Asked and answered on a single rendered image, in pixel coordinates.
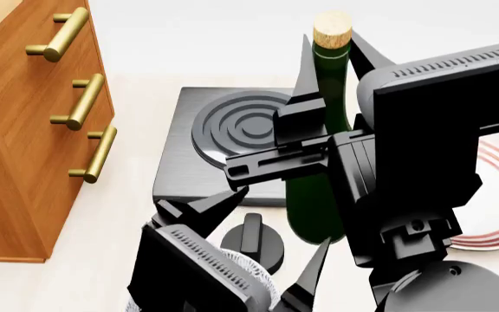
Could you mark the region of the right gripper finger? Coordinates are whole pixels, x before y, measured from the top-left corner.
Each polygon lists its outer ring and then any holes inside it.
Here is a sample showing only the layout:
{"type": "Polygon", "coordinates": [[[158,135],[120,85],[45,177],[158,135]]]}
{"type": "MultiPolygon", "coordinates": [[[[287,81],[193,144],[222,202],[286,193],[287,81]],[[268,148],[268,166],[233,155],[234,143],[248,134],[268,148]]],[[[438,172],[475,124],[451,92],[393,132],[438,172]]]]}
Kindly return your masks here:
{"type": "Polygon", "coordinates": [[[326,104],[316,78],[313,51],[306,35],[302,38],[301,64],[288,103],[273,115],[275,146],[295,145],[326,134],[326,104]]]}
{"type": "Polygon", "coordinates": [[[362,38],[356,30],[352,31],[350,61],[358,80],[375,69],[390,67],[394,64],[362,38]]]}

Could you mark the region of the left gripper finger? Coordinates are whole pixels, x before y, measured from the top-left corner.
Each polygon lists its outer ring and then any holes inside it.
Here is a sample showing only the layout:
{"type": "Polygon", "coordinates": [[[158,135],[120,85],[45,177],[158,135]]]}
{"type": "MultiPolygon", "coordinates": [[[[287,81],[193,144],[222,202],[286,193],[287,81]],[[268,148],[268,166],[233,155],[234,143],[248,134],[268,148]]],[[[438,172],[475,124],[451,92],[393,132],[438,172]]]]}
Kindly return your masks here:
{"type": "Polygon", "coordinates": [[[327,257],[331,238],[318,247],[296,282],[281,295],[280,312],[313,312],[316,288],[327,257]]]}
{"type": "Polygon", "coordinates": [[[155,228],[184,224],[207,238],[241,204],[249,190],[248,186],[243,186],[235,192],[220,192],[188,203],[160,199],[151,223],[155,228]]]}

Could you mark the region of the green corked wine bottle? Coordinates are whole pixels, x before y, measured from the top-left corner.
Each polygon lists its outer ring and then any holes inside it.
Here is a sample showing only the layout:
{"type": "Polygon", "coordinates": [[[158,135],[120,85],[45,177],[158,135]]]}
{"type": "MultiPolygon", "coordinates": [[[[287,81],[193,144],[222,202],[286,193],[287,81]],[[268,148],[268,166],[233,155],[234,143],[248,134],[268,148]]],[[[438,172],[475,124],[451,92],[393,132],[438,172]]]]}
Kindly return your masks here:
{"type": "MultiPolygon", "coordinates": [[[[346,114],[347,64],[352,38],[351,17],[340,10],[321,12],[314,19],[312,46],[318,89],[326,103],[328,134],[351,129],[346,114]]],[[[308,244],[334,243],[344,229],[329,184],[319,173],[285,181],[288,222],[298,238],[308,244]]]]}

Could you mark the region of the wooden drawer cabinet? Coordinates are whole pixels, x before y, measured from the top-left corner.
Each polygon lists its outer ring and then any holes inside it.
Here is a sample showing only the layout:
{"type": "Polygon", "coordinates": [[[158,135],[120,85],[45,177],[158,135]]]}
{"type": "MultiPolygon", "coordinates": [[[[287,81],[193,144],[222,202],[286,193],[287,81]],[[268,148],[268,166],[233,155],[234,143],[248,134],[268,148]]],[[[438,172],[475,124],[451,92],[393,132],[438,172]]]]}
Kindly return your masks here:
{"type": "Polygon", "coordinates": [[[114,117],[88,0],[22,0],[0,22],[0,262],[42,263],[76,200],[98,140],[114,117]],[[58,62],[26,55],[25,46],[47,45],[64,23],[54,14],[88,10],[88,20],[58,62]],[[69,115],[83,88],[72,80],[104,76],[103,87],[79,131],[50,124],[69,115]]]}

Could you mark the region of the dark grey stove knob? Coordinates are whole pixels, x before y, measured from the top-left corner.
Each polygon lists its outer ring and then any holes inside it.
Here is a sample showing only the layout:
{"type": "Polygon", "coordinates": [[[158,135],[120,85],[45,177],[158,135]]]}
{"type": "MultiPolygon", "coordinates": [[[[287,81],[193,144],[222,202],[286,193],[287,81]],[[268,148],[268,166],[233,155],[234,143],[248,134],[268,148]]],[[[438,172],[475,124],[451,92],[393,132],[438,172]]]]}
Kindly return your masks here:
{"type": "Polygon", "coordinates": [[[222,249],[237,251],[258,262],[274,275],[284,260],[284,243],[277,231],[262,222],[262,215],[248,213],[242,224],[228,231],[222,249]]]}

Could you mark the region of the grey single-burner stove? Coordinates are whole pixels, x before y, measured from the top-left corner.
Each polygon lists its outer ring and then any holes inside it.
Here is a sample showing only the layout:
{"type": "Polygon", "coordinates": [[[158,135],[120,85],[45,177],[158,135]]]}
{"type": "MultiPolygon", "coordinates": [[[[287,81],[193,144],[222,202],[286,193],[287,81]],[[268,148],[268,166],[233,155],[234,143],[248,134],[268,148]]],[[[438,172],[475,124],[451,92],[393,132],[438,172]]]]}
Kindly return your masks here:
{"type": "Polygon", "coordinates": [[[291,94],[289,88],[182,88],[152,199],[187,203],[229,190],[226,158],[274,147],[273,114],[291,94]]]}

